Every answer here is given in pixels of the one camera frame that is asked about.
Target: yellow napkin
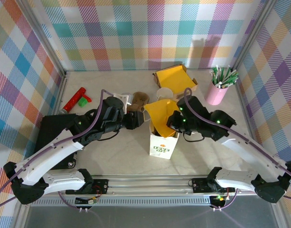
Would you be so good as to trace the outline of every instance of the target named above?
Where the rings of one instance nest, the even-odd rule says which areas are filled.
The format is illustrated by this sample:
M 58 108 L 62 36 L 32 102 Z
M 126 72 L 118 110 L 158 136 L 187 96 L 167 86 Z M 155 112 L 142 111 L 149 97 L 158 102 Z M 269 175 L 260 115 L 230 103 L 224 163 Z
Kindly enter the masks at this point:
M 195 83 L 184 71 L 182 65 L 156 72 L 161 87 L 169 88 L 174 94 L 181 93 L 187 87 L 192 88 Z
M 164 99 L 144 106 L 144 109 L 149 113 L 157 132 L 164 138 L 173 136 L 175 130 L 167 127 L 166 123 L 174 111 L 179 111 L 176 102 Z

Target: green toy piece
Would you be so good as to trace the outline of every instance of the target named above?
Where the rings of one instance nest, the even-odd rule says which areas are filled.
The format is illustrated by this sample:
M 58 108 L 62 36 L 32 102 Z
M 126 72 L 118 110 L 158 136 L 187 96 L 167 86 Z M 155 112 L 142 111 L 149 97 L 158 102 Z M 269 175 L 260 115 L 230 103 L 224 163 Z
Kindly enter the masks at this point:
M 84 97 L 82 97 L 82 98 L 79 100 L 78 105 L 79 105 L 80 107 L 84 107 L 87 103 L 88 103 L 88 101 L 87 101 Z

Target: cardboard box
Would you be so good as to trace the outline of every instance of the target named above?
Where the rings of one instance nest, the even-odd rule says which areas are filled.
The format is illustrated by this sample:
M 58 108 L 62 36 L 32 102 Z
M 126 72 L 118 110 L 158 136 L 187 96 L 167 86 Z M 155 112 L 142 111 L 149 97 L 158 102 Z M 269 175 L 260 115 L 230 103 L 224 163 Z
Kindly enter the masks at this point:
M 183 71 L 186 73 L 187 72 L 187 68 L 183 65 L 183 64 L 180 64 L 180 65 L 176 65 L 176 66 L 171 66 L 171 67 L 168 67 L 168 68 L 165 68 L 163 70 L 159 70 L 159 71 L 156 71 L 155 73 L 153 73 L 154 75 L 154 81 L 157 83 L 157 85 L 161 88 L 161 84 L 160 84 L 160 81 L 158 79 L 158 75 L 157 73 L 158 72 L 161 72 L 161 71 L 165 71 L 165 70 L 169 70 L 169 69 L 172 69 L 172 68 L 176 68 L 176 67 L 179 67 L 179 66 L 182 66 L 182 69 Z M 192 91 L 195 91 L 198 87 L 198 82 L 195 78 L 191 79 L 192 82 L 193 82 L 193 86 L 190 86 L 190 88 L 192 89 Z M 178 93 L 174 93 L 174 96 L 172 98 L 172 100 L 174 101 L 178 101 L 180 100 L 181 98 L 183 98 L 184 96 L 184 89 Z
M 175 132 L 172 137 L 164 138 L 156 136 L 154 124 L 150 122 L 150 156 L 170 159 L 174 152 L 176 143 L 179 138 L 179 133 Z

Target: brown plush toy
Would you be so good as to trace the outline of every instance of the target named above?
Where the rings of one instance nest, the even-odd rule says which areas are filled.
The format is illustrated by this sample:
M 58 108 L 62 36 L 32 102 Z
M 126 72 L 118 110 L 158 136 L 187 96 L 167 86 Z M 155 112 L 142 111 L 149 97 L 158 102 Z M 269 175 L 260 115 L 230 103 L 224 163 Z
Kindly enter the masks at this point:
M 127 111 L 144 111 L 144 106 L 150 101 L 150 97 L 143 92 L 136 92 L 133 94 L 132 104 L 127 106 Z

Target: plaid wallpaper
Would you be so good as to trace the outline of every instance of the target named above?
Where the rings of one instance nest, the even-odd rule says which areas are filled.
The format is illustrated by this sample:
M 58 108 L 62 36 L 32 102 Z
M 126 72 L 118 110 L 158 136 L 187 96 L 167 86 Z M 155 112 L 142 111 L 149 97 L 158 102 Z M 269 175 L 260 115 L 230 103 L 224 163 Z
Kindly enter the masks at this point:
M 258 142 L 291 160 L 291 0 L 276 3 L 239 75 Z M 291 200 L 285 203 L 291 214 Z
M 29 3 L 68 70 L 229 65 L 263 5 L 260 0 Z
M 33 152 L 42 116 L 52 112 L 61 76 L 14 0 L 0 1 L 0 187 L 6 162 Z M 8 186 L 0 203 L 13 197 Z M 0 208 L 8 228 L 16 200 Z

